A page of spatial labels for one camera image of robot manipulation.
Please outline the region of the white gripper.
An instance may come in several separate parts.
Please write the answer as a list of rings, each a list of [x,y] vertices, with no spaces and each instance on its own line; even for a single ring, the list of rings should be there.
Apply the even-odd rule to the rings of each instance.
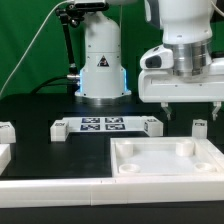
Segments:
[[[215,58],[201,75],[182,77],[171,70],[143,70],[138,79],[140,99],[145,103],[161,103],[171,120],[173,102],[214,102],[212,119],[216,120],[224,101],[224,58]]]

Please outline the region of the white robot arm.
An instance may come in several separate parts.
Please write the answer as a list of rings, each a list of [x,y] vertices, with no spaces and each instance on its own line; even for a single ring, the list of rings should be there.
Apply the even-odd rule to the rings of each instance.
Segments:
[[[140,1],[145,19],[160,36],[136,21],[123,29],[104,15],[112,5]],[[77,96],[100,104],[131,94],[122,57],[139,53],[137,91],[144,103],[224,103],[224,56],[211,55],[217,0],[74,0],[84,14],[85,63]]]

